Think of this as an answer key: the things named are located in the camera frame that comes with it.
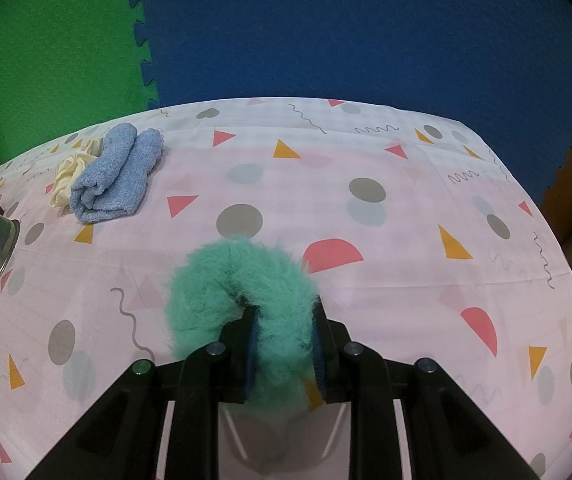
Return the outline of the green foam mat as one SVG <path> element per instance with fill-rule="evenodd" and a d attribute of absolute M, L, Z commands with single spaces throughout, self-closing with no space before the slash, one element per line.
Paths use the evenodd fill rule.
<path fill-rule="evenodd" d="M 0 0 L 0 165 L 158 98 L 130 0 Z"/>

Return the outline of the pink patterned tablecloth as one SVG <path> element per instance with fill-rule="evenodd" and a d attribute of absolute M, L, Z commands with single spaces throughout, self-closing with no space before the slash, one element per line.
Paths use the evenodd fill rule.
<path fill-rule="evenodd" d="M 354 339 L 390 360 L 436 360 L 537 474 L 571 474 L 572 273 L 475 131 L 287 98 L 128 123 L 164 138 L 133 216 L 85 226 L 50 204 L 57 166 L 108 124 L 0 167 L 0 203 L 21 225 L 0 279 L 0 478 L 27 477 L 130 363 L 175 360 L 172 274 L 227 236 L 289 252 Z"/>

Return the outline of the cream scrunchie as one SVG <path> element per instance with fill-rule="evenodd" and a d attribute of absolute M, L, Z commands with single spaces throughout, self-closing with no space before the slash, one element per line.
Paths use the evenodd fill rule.
<path fill-rule="evenodd" d="M 86 167 L 100 156 L 102 147 L 102 138 L 87 140 L 58 165 L 50 198 L 50 205 L 53 208 L 64 208 L 69 205 L 73 183 Z"/>

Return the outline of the blue fluffy socks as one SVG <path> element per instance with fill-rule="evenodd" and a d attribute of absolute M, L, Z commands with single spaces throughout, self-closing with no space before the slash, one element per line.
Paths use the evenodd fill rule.
<path fill-rule="evenodd" d="M 164 138 L 157 129 L 138 132 L 127 122 L 112 127 L 100 156 L 71 187 L 71 211 L 85 224 L 135 214 L 163 150 Z"/>

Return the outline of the teal fluffy scrunchie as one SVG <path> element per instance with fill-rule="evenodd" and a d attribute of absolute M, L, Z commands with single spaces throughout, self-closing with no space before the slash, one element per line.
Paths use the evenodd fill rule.
<path fill-rule="evenodd" d="M 313 379 L 313 307 L 318 290 L 282 248 L 243 237 L 194 250 L 169 283 L 166 307 L 173 354 L 186 358 L 223 326 L 257 309 L 257 373 L 249 404 L 257 411 L 299 410 Z"/>

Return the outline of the blue foam mat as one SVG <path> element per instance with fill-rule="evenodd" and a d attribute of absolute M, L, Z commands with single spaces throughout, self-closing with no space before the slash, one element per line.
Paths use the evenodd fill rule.
<path fill-rule="evenodd" d="M 337 98 L 449 117 L 535 200 L 572 147 L 568 0 L 129 0 L 162 105 Z"/>

